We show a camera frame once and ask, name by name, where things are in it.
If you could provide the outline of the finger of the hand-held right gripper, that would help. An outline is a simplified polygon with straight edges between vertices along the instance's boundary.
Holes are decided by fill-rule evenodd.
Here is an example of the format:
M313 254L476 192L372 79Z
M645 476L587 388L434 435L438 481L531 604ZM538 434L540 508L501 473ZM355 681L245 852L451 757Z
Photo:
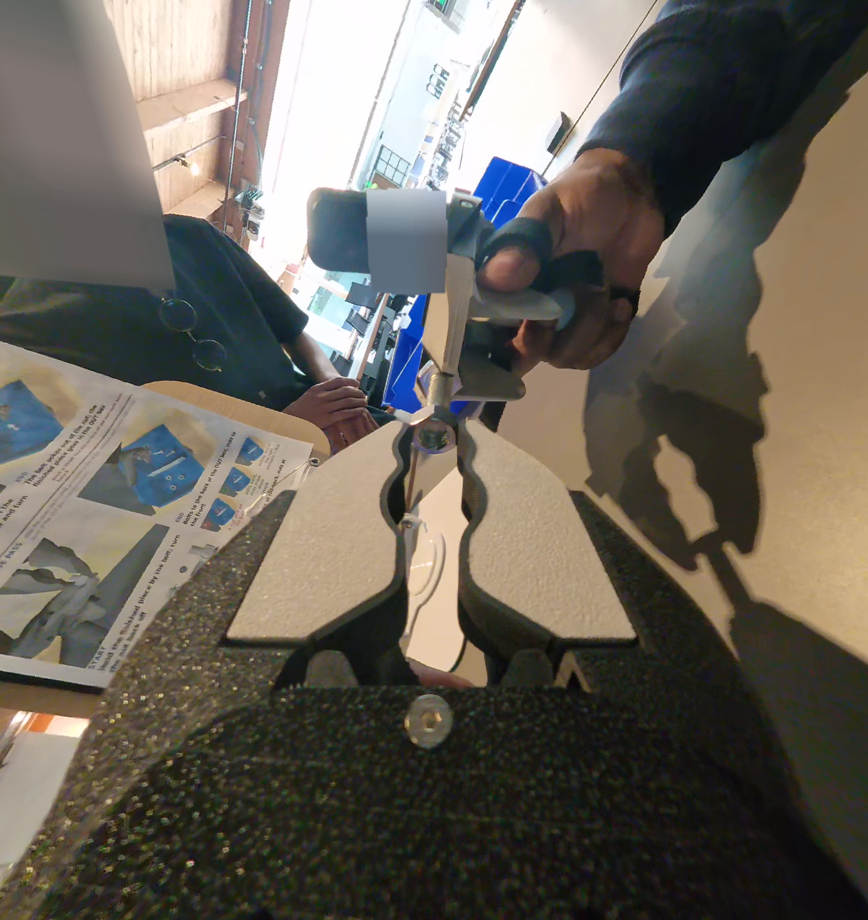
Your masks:
M518 401L526 387L512 368L511 327L467 327L460 354L454 400Z
M475 292L474 261L448 254L445 273L444 291L429 295L421 341L437 370L455 376Z

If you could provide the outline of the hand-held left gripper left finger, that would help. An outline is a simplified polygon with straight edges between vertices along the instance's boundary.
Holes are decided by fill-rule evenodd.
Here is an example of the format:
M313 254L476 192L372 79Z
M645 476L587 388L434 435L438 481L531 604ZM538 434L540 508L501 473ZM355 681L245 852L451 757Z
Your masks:
M239 645L320 643L364 616L405 629L404 443L392 422L309 475L296 491L228 627Z

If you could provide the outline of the person's right hand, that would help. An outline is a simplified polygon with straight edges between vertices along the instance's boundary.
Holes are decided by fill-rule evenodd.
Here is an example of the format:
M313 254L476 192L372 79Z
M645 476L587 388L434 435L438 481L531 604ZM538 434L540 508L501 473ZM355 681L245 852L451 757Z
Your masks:
M529 373L540 362L585 371L608 360L623 344L635 316L626 297L640 291L664 240L665 218L647 173L626 155L590 149L527 201L520 214L544 224L553 258L593 251L605 286L572 287L575 311L561 331L524 321L509 352L514 369Z

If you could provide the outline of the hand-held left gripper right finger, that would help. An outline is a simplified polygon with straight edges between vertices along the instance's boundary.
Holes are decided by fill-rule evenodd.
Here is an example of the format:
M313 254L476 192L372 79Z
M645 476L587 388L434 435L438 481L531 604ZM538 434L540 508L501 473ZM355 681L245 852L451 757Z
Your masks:
M462 422L468 523L459 600L488 643L633 643L624 604L565 483L532 455Z

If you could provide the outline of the person's right forearm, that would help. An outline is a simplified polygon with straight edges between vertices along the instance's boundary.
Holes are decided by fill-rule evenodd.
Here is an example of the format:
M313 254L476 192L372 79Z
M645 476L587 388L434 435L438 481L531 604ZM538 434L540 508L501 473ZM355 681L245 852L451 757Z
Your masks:
M770 138L868 27L868 1L674 1L624 57L578 154L625 155L669 236L728 160Z

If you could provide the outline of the printed instruction sign board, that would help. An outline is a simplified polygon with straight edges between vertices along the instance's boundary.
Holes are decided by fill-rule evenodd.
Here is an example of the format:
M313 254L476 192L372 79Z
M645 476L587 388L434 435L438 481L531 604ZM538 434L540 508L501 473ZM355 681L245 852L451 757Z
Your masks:
M175 592L328 454L279 412L0 342L0 680L106 687Z

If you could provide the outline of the long blue plastic bin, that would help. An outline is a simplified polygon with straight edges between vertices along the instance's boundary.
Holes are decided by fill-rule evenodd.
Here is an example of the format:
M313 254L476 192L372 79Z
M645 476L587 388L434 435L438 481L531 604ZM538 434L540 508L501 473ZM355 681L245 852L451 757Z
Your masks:
M472 195L481 201L486 220L499 228L517 217L523 204L545 185L546 180L538 172L496 156L489 162ZM405 325L397 333L382 391L383 408L411 414L423 406L417 395L417 379L429 362L422 341L428 301L428 294L415 298Z

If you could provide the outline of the round eyeglasses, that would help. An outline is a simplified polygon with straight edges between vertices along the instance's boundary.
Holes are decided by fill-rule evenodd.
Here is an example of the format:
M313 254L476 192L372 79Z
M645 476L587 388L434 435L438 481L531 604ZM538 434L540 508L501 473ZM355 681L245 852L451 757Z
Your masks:
M162 296L157 315L164 328L190 341L192 359L200 369L211 374L222 373L228 352L219 340L198 334L198 312L193 305L175 296Z

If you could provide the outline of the steel hex nut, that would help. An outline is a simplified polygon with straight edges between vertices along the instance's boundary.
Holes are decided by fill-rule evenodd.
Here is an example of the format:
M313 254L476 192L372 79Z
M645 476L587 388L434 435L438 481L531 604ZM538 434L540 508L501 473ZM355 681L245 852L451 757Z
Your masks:
M446 420L428 417L413 426L413 446L423 454L440 455L454 449L455 427Z

